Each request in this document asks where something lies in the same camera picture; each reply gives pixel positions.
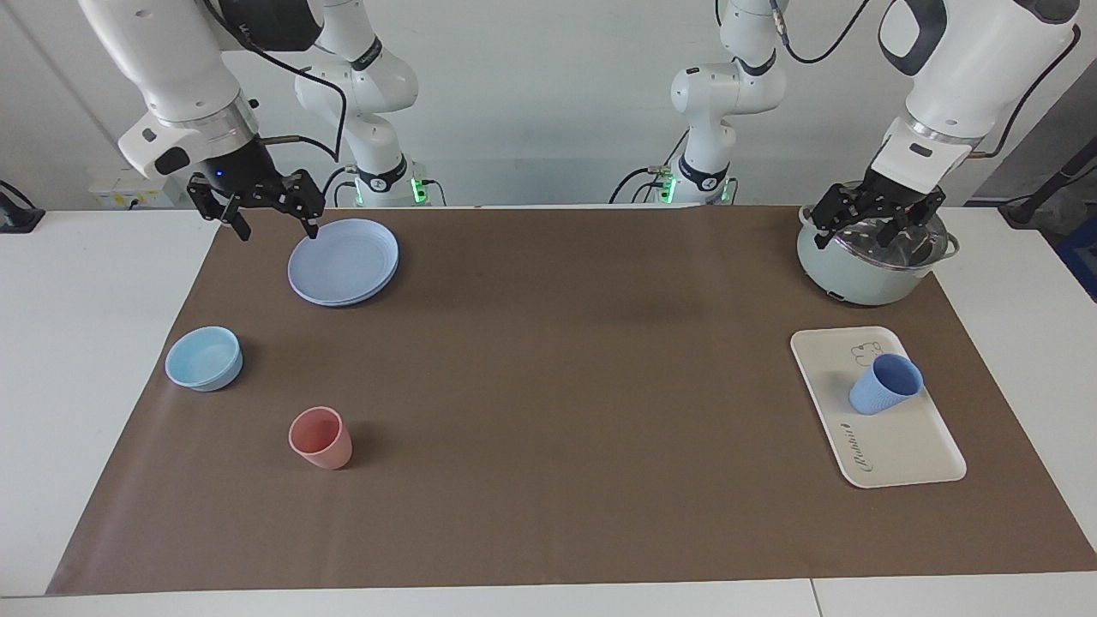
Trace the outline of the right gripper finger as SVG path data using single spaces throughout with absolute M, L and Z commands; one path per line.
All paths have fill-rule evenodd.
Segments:
M 310 242 L 319 235 L 319 218 L 324 215 L 325 203 L 321 188 L 305 169 L 282 176 L 275 183 L 274 210 L 297 218 Z
M 186 184 L 186 195 L 205 221 L 216 221 L 228 225 L 235 231 L 240 242 L 248 242 L 251 227 L 244 215 L 239 213 L 236 198 L 226 203 L 219 199 L 219 192 L 213 188 L 207 178 L 191 178 Z

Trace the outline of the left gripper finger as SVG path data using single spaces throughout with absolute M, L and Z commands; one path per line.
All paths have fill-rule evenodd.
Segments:
M 909 249 L 924 242 L 927 236 L 926 227 L 943 203 L 945 195 L 928 195 L 911 206 L 897 207 L 886 223 L 886 246 L 900 243 L 905 249 Z
M 836 183 L 812 207 L 812 225 L 818 231 L 814 238 L 819 250 L 850 225 L 866 218 L 866 197 L 858 186 Z

